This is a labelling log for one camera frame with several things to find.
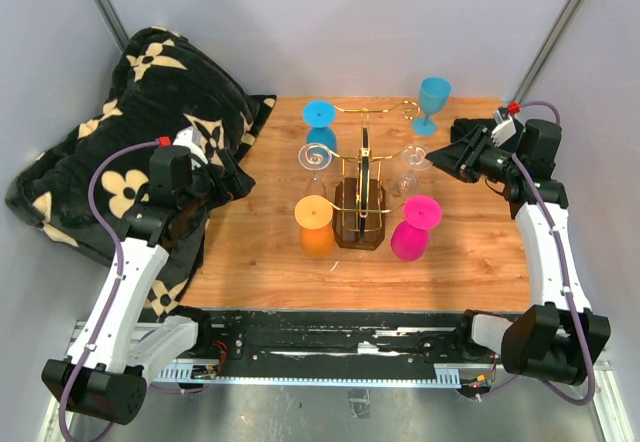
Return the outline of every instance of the metal pole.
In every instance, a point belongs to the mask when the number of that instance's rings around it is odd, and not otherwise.
[[[124,50],[127,43],[129,42],[129,37],[127,36],[127,32],[124,30],[124,26],[120,19],[118,18],[118,14],[116,13],[113,4],[110,0],[93,0],[102,15],[107,27],[113,34],[113,38],[116,40],[118,47],[120,50]]]
[[[542,47],[538,51],[538,54],[527,71],[527,74],[522,79],[522,82],[520,82],[518,90],[516,90],[516,93],[511,100],[522,102],[529,95],[529,92],[533,88],[538,76],[544,69],[544,66],[551,57],[551,54],[553,54],[553,51],[558,46],[560,39],[566,32],[567,27],[571,24],[574,15],[577,13],[583,2],[584,0],[567,0],[564,4],[564,7],[560,11],[560,14],[558,14],[558,17],[549,31],[547,38],[542,44]]]

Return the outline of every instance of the wine glass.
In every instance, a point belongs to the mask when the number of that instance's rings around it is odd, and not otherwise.
[[[307,144],[298,152],[300,165],[307,170],[313,171],[311,180],[307,184],[304,195],[320,195],[327,198],[327,188],[325,187],[318,171],[326,169],[331,163],[331,152],[323,144]]]
[[[407,145],[402,152],[400,152],[400,160],[409,169],[404,174],[398,175],[393,182],[391,182],[391,194],[407,199],[412,195],[418,193],[417,177],[413,174],[414,171],[427,170],[431,165],[431,161],[427,160],[428,149],[424,145]]]
[[[406,262],[418,260],[429,246],[429,230],[442,219],[440,204],[426,195],[411,197],[404,206],[405,220],[391,236],[391,250]]]
[[[333,207],[319,195],[307,195],[295,208],[296,222],[300,225],[300,246],[314,259],[331,255],[336,246],[331,219]]]
[[[307,134],[307,144],[322,144],[338,152],[338,139],[329,125],[336,118],[336,108],[326,100],[309,102],[302,111],[302,118],[311,126]]]
[[[414,119],[411,126],[418,135],[433,135],[436,123],[431,116],[442,110],[450,94],[451,84],[441,77],[429,77],[422,81],[418,103],[425,116]]]

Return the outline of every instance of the clear wine glass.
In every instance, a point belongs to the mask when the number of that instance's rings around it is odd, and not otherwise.
[[[400,152],[400,160],[408,170],[398,175],[393,182],[391,182],[392,195],[406,200],[418,193],[420,182],[414,175],[414,172],[427,170],[431,167],[432,163],[426,158],[427,152],[428,149],[424,145],[419,144],[407,145],[402,149],[402,152]]]
[[[318,172],[326,169],[331,163],[331,159],[329,148],[323,144],[307,144],[300,149],[298,152],[300,165],[313,173],[305,189],[305,196],[320,195],[327,198],[327,188]]]

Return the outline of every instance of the red connector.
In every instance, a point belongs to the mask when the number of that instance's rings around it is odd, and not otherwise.
[[[158,141],[158,147],[166,147],[167,145],[171,145],[171,139],[166,135],[163,137],[158,137],[156,140]]]
[[[507,111],[510,115],[516,115],[520,112],[520,104],[517,102],[511,102],[509,105],[507,105]]]

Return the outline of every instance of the pink wine glass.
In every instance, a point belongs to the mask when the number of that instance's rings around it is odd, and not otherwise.
[[[429,230],[442,219],[440,204],[426,195],[415,195],[404,206],[405,220],[391,236],[391,250],[399,259],[418,260],[429,245]]]

